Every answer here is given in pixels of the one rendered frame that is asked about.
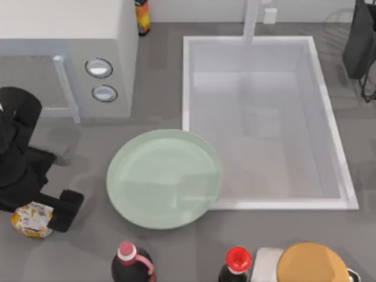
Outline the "yellow and white can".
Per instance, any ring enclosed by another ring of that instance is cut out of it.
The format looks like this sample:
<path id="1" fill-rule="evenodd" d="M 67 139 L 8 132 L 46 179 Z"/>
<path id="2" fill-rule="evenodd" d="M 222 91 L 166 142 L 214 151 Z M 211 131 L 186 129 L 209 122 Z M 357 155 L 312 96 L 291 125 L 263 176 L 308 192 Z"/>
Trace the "yellow and white can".
<path id="1" fill-rule="evenodd" d="M 52 233 L 52 229 L 48 227 L 52 215 L 52 207 L 30 202 L 13 212 L 11 223 L 15 229 L 26 235 L 26 237 L 45 238 Z"/>

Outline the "dark bottle with pink cap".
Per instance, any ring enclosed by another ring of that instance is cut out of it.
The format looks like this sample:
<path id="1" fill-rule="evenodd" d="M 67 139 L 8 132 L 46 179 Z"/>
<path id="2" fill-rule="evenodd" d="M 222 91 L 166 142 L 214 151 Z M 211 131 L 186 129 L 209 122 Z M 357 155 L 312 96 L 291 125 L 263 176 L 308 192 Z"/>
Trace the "dark bottle with pink cap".
<path id="1" fill-rule="evenodd" d="M 113 282 L 156 282 L 151 256 L 130 241 L 119 244 L 112 260 L 111 274 Z"/>

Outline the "microwave oven door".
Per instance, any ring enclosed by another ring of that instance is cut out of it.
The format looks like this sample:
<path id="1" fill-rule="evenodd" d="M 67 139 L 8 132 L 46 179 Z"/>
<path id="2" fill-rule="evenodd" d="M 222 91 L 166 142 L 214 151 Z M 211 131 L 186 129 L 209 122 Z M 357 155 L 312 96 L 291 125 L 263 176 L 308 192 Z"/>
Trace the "microwave oven door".
<path id="1" fill-rule="evenodd" d="M 73 118 L 53 56 L 0 55 L 0 86 L 21 88 L 35 95 L 42 104 L 43 118 Z"/>

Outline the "pale green plate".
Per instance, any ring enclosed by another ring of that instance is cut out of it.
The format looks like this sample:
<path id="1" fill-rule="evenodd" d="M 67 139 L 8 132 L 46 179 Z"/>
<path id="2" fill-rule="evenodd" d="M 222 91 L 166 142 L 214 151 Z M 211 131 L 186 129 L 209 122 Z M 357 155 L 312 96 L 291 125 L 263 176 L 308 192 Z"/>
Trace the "pale green plate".
<path id="1" fill-rule="evenodd" d="M 113 208 L 147 229 L 168 230 L 201 218 L 216 202 L 223 168 L 215 149 L 179 129 L 160 129 L 129 140 L 106 175 Z"/>

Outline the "small round microwave knob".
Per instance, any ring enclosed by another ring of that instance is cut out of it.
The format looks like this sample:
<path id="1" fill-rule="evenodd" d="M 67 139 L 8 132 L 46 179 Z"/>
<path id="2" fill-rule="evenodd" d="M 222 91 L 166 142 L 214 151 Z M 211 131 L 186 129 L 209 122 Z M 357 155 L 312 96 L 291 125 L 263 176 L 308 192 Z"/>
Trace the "small round microwave knob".
<path id="1" fill-rule="evenodd" d="M 93 88 L 91 93 L 96 100 L 102 103 L 111 103 L 118 97 L 116 89 L 109 85 L 100 85 Z"/>

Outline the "large round microwave knob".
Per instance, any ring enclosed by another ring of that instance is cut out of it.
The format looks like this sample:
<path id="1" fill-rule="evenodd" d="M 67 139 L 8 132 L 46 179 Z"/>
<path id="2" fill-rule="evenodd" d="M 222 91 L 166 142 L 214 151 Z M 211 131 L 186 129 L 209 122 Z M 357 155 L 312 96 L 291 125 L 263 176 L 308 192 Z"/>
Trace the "large round microwave knob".
<path id="1" fill-rule="evenodd" d="M 112 74 L 113 66 L 105 59 L 96 58 L 85 63 L 85 70 L 94 78 L 104 79 Z"/>

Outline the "pale microwave oven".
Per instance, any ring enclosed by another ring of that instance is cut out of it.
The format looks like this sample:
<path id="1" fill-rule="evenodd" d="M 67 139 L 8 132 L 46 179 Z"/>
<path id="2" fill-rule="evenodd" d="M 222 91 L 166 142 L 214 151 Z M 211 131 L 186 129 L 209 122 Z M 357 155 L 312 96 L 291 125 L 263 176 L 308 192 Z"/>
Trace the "pale microwave oven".
<path id="1" fill-rule="evenodd" d="M 139 35 L 133 0 L 0 0 L 0 55 L 61 55 L 79 105 L 80 120 L 131 114 Z M 85 63 L 113 66 L 104 79 Z M 102 103 L 92 89 L 109 85 L 117 99 Z"/>

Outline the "dark bottle with red cap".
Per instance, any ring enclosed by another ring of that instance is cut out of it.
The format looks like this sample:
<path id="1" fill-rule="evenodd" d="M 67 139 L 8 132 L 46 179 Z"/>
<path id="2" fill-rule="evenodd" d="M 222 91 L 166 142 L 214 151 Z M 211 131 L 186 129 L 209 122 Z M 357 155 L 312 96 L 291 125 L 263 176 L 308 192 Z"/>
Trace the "dark bottle with red cap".
<path id="1" fill-rule="evenodd" d="M 225 255 L 218 282 L 249 282 L 252 256 L 242 246 L 231 247 Z"/>

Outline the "orange and yellow bottle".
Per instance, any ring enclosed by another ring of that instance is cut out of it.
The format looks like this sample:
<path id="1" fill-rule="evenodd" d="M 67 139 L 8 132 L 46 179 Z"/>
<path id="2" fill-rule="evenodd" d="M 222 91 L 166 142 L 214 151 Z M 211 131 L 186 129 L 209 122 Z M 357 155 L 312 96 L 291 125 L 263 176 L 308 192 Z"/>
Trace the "orange and yellow bottle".
<path id="1" fill-rule="evenodd" d="M 135 0 L 135 8 L 138 33 L 145 36 L 149 33 L 151 25 L 148 0 Z"/>

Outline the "pale grey rounded box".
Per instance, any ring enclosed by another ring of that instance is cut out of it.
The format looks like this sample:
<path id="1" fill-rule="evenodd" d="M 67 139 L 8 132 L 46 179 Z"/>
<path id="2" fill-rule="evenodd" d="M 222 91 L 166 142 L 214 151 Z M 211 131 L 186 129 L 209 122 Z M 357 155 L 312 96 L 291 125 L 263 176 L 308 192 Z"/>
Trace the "pale grey rounded box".
<path id="1" fill-rule="evenodd" d="M 250 282 L 277 282 L 277 263 L 283 252 L 275 247 L 258 249 Z"/>

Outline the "white sink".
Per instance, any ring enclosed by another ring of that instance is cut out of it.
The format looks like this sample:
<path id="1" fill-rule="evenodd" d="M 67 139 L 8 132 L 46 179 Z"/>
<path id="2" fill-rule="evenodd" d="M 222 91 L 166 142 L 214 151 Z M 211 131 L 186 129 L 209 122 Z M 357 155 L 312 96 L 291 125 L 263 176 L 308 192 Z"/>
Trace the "white sink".
<path id="1" fill-rule="evenodd" d="M 314 39 L 186 36 L 182 128 L 223 166 L 215 210 L 357 210 Z"/>

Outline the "orange-brown round lid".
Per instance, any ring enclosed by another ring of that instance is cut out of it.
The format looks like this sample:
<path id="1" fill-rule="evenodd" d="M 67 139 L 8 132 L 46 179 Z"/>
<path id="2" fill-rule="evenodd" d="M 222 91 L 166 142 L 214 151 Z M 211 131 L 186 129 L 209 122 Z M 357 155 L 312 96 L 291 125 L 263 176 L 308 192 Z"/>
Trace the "orange-brown round lid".
<path id="1" fill-rule="evenodd" d="M 340 255 L 312 241 L 294 243 L 283 251 L 276 278 L 277 282 L 352 282 Z"/>

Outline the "tall white tap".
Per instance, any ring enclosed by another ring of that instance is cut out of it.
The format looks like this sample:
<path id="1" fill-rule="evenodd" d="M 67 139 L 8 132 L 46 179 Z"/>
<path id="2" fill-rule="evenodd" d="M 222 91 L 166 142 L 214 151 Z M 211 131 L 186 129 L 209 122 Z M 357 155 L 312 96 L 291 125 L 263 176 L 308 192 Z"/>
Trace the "tall white tap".
<path id="1" fill-rule="evenodd" d="M 246 11 L 244 15 L 243 26 L 243 41 L 247 45 L 251 45 L 253 41 L 260 1 L 261 0 L 246 0 Z"/>

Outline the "small white tap lever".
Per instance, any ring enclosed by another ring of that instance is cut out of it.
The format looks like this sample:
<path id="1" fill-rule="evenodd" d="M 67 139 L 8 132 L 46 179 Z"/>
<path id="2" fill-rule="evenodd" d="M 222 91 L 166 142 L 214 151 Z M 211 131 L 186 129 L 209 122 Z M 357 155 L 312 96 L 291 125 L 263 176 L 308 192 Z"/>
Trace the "small white tap lever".
<path id="1" fill-rule="evenodd" d="M 277 8 L 266 8 L 264 11 L 263 24 L 275 24 L 277 21 Z"/>

